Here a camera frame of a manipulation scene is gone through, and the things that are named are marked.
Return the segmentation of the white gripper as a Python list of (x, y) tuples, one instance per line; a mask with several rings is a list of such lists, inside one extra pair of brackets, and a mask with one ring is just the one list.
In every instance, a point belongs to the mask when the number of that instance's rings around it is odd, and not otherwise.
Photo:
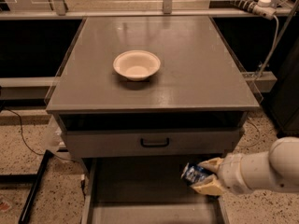
[(247, 186), (241, 173), (243, 154), (229, 153), (224, 159), (213, 158), (201, 161), (199, 165), (216, 174), (210, 175), (203, 181), (192, 184), (192, 188), (199, 194), (221, 196), (226, 188), (235, 195), (250, 194), (252, 190)]

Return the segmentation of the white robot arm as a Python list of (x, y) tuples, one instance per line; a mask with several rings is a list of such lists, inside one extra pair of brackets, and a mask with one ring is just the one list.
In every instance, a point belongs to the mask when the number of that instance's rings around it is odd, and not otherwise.
[(219, 196), (226, 191), (235, 195), (267, 189), (281, 193), (299, 192), (299, 138), (284, 137), (268, 151), (243, 154), (228, 153), (199, 165), (212, 175), (191, 187), (203, 195)]

